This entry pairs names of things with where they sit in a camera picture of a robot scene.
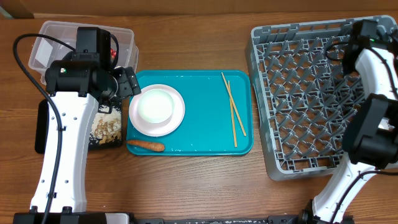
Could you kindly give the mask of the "white bowl with food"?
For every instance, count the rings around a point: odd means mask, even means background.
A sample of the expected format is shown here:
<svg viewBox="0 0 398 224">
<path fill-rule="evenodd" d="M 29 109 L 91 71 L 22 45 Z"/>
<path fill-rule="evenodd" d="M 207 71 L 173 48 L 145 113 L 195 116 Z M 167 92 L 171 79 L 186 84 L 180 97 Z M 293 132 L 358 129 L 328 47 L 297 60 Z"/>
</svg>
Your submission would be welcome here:
<svg viewBox="0 0 398 224">
<path fill-rule="evenodd" d="M 174 101 L 169 93 L 161 89 L 151 89 L 139 99 L 137 110 L 140 117 L 151 124 L 169 119 L 174 112 Z"/>
</svg>

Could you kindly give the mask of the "red snack wrapper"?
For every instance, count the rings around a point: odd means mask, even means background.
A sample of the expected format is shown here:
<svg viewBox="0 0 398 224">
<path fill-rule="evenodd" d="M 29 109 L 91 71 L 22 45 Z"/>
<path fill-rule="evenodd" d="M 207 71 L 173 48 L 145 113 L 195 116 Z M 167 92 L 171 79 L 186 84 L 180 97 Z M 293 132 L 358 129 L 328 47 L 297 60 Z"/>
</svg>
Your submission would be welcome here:
<svg viewBox="0 0 398 224">
<path fill-rule="evenodd" d="M 111 58 L 114 60 L 117 56 L 117 51 L 114 49 L 111 49 Z"/>
</svg>

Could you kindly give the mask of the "rice and food scraps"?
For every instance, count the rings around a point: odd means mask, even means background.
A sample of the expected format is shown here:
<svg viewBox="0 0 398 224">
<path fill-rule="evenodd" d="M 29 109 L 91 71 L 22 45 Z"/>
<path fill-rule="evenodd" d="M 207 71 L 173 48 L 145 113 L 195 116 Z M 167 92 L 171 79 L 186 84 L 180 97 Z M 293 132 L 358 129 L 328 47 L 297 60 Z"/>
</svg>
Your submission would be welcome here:
<svg viewBox="0 0 398 224">
<path fill-rule="evenodd" d="M 112 112 L 107 114 L 107 106 L 100 108 L 100 113 L 95 115 L 91 125 L 90 145 L 102 146 L 107 143 L 117 143 L 122 137 L 121 110 L 117 107 L 112 108 Z"/>
</svg>

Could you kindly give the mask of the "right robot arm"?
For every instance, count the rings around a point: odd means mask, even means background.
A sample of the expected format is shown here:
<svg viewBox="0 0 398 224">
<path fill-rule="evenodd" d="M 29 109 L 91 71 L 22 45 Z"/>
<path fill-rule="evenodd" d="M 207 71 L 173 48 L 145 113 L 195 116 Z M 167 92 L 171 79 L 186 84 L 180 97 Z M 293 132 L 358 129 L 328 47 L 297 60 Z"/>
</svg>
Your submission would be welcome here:
<svg viewBox="0 0 398 224">
<path fill-rule="evenodd" d="M 397 31 L 377 27 L 372 20 L 355 22 L 345 43 L 343 73 L 359 74 L 366 99 L 343 135 L 340 164 L 297 223 L 353 223 L 345 211 L 355 196 L 397 163 Z"/>
</svg>

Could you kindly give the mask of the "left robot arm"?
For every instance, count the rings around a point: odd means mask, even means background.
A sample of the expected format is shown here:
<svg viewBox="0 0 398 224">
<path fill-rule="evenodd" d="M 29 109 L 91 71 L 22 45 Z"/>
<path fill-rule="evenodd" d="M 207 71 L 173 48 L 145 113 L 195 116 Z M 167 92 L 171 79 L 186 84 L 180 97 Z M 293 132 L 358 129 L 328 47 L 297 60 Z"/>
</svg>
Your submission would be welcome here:
<svg viewBox="0 0 398 224">
<path fill-rule="evenodd" d="M 128 212 L 89 212 L 85 171 L 91 126 L 99 105 L 141 91 L 131 67 L 118 66 L 119 44 L 99 27 L 79 27 L 69 53 L 51 63 L 39 91 L 48 103 L 44 163 L 23 223 L 133 223 Z"/>
</svg>

